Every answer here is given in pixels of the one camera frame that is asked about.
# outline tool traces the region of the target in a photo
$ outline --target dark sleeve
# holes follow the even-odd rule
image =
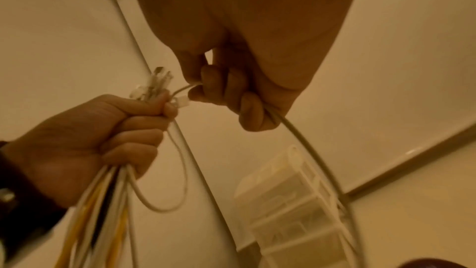
[[[6,142],[0,142],[0,148]],[[0,151],[0,240],[6,260],[48,233],[67,209],[43,196]]]

